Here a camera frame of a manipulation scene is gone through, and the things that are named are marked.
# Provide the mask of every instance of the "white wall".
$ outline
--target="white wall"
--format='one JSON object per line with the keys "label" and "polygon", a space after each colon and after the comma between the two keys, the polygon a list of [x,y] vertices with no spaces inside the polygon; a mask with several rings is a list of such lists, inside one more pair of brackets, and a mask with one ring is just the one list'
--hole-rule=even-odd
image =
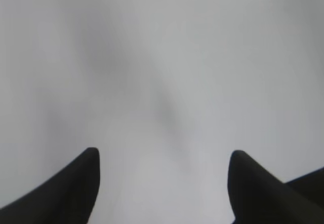
{"label": "white wall", "polygon": [[230,223],[230,153],[324,164],[324,0],[0,0],[0,205],[87,146],[91,223]]}

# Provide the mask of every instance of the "white floor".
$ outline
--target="white floor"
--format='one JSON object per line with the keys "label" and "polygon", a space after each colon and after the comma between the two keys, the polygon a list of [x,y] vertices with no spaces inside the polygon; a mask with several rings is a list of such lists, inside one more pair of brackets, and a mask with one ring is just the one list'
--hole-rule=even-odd
{"label": "white floor", "polygon": [[0,205],[87,146],[90,223],[230,223],[231,152],[324,165],[324,0],[0,0]]}

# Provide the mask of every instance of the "white surface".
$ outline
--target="white surface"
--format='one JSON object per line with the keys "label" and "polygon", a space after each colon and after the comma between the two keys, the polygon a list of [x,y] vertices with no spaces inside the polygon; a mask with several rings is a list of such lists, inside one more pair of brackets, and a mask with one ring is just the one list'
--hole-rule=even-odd
{"label": "white surface", "polygon": [[230,223],[230,153],[324,164],[324,0],[0,0],[0,204],[87,146],[91,223]]}

